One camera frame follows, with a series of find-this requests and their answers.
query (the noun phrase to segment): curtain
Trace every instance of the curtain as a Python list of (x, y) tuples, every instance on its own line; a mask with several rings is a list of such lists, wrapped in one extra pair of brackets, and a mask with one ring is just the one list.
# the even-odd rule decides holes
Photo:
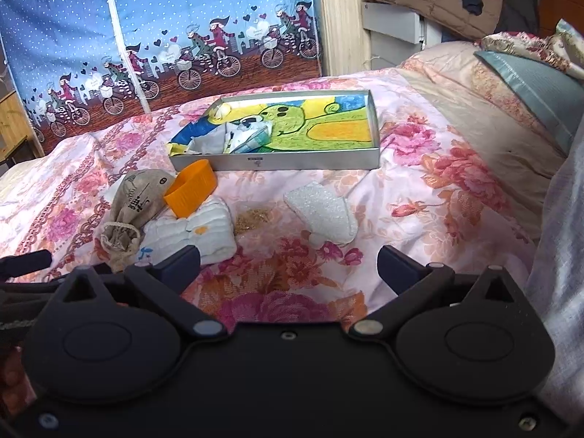
[(321, 75), (313, 0), (0, 0), (0, 35), (50, 152), (63, 137)]

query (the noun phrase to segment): drawn eye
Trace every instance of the drawn eye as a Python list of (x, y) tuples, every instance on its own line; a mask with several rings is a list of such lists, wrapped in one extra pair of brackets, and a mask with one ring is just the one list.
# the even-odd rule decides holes
[(248, 116), (245, 116), (244, 118), (242, 118), (239, 121), (239, 123), (246, 124), (246, 123), (252, 123), (252, 122), (261, 122), (263, 120), (264, 120), (264, 118), (261, 115), (248, 115)]

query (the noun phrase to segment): gray box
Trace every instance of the gray box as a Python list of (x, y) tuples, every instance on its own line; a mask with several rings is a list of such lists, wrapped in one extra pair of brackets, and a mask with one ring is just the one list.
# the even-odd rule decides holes
[(379, 125), (373, 96), (369, 90), (301, 90), (294, 92), (272, 92), (246, 96), (222, 97), (208, 109), (212, 110), (223, 103), (242, 100), (271, 99), (273, 103), (314, 96), (362, 95), (365, 98), (367, 120), (372, 136), (373, 147), (353, 150), (297, 151), (277, 153), (241, 153), (228, 155), (174, 155), (170, 161), (174, 169), (181, 171), (195, 161), (207, 159), (214, 171), (275, 171), (303, 169), (363, 169), (379, 168)]

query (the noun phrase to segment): green cartoon animal drawing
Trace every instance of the green cartoon animal drawing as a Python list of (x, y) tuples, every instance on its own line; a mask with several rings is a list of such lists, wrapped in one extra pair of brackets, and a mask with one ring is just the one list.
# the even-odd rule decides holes
[(302, 107), (271, 105), (259, 115), (273, 123), (272, 141), (262, 151), (350, 150), (370, 148), (372, 137), (366, 107), (338, 112), (329, 104), (325, 115), (306, 118)]

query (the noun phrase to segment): floral bedspread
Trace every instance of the floral bedspread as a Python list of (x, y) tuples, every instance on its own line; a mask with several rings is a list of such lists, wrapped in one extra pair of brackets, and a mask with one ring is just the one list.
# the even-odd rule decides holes
[[(338, 320), (349, 325), (395, 294), (379, 278), (379, 249), (392, 244), (422, 264), (460, 272), (506, 266), (523, 283), (535, 247), (513, 218), (489, 168), (448, 121), (394, 69), (251, 92), (369, 89), (381, 127), (381, 167), (365, 171), (222, 172), (215, 194), (230, 208), (271, 207), (270, 222), (238, 238), (231, 260), (205, 268), (183, 297), (232, 329), (238, 321)], [(130, 170), (172, 170), (164, 143), (200, 116), (208, 97), (135, 116), (107, 130), (63, 140), (0, 205), (0, 256), (38, 249), (50, 269), (22, 278), (46, 281), (80, 264), (107, 261), (99, 243), (109, 204), (103, 193)], [(315, 249), (283, 202), (288, 190), (317, 181), (348, 199), (355, 240)]]

